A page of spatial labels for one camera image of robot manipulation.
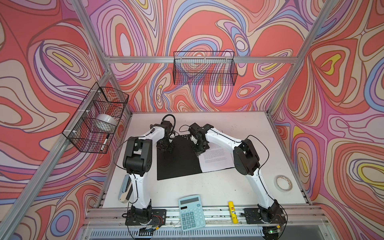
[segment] psychedelic wall pattern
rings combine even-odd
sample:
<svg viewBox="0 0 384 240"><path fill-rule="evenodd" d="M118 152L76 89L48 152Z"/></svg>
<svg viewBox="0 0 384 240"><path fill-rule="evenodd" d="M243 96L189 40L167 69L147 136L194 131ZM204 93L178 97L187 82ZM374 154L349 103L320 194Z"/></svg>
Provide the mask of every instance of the psychedelic wall pattern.
<svg viewBox="0 0 384 240"><path fill-rule="evenodd" d="M296 56L322 5L321 0L95 0L86 9L109 56L225 49L237 56Z"/></svg>
<svg viewBox="0 0 384 240"><path fill-rule="evenodd" d="M273 118L340 239L384 239L384 3L333 9Z"/></svg>
<svg viewBox="0 0 384 240"><path fill-rule="evenodd" d="M289 69L284 63L247 63L234 86L208 86L174 85L173 64L111 67L121 89L130 96L132 112L264 111Z"/></svg>
<svg viewBox="0 0 384 240"><path fill-rule="evenodd" d="M0 220L103 72L70 1L0 1ZM76 236L125 122L108 154L67 148L14 239Z"/></svg>
<svg viewBox="0 0 384 240"><path fill-rule="evenodd" d="M92 1L86 10L109 56L233 50L296 56L322 1ZM174 86L173 64L112 64L132 111L264 111L289 65L239 63L235 86Z"/></svg>

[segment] wire mesh basket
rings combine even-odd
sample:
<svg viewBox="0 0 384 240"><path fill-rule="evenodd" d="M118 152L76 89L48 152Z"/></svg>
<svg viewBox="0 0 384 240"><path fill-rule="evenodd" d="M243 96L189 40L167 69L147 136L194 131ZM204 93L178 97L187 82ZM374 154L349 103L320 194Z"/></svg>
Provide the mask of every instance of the wire mesh basket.
<svg viewBox="0 0 384 240"><path fill-rule="evenodd" d="M234 51L175 51L173 55L175 85L235 85Z"/></svg>
<svg viewBox="0 0 384 240"><path fill-rule="evenodd" d="M128 98L118 89L99 86L66 137L80 152L107 153Z"/></svg>

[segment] yellow glue stick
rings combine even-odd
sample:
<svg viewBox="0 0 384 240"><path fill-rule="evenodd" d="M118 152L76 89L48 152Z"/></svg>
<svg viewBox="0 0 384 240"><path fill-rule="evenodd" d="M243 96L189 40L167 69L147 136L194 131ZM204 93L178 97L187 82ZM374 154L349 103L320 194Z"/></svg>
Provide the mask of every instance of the yellow glue stick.
<svg viewBox="0 0 384 240"><path fill-rule="evenodd" d="M233 205L233 202L228 202L229 206L229 211L231 212L231 217L232 217L232 222L234 224L237 224L239 221L237 220L236 212L235 212L235 207Z"/></svg>

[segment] light blue calculator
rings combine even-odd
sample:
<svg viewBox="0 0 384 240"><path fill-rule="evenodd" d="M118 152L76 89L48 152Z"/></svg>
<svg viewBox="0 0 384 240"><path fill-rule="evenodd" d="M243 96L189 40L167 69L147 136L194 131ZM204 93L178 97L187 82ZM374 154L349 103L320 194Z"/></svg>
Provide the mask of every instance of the light blue calculator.
<svg viewBox="0 0 384 240"><path fill-rule="evenodd" d="M199 195L179 199L179 210L183 231L194 230L205 226L203 208Z"/></svg>

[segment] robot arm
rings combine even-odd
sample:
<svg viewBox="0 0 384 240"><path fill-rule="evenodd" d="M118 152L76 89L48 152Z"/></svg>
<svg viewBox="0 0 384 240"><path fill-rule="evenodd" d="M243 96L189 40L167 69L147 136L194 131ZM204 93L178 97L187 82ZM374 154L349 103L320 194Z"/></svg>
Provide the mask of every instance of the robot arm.
<svg viewBox="0 0 384 240"><path fill-rule="evenodd" d="M260 218L264 222L271 222L279 210L279 204L273 199L271 192L264 182L259 163L259 156L249 139L240 140L228 136L212 125L206 124L200 127L194 123L189 127L192 148L196 154L201 154L209 149L208 143L215 143L227 151L233 153L233 161L237 171L246 175L253 191L256 194Z"/></svg>
<svg viewBox="0 0 384 240"><path fill-rule="evenodd" d="M162 120L161 124L151 125L150 131L144 136L131 137L127 141L122 165L127 170L133 187L131 213L142 224L148 223L152 218L151 197L146 182L152 165L152 144L157 143L157 148L163 151L172 151L174 144L169 138L174 134L172 127L169 121Z"/></svg>

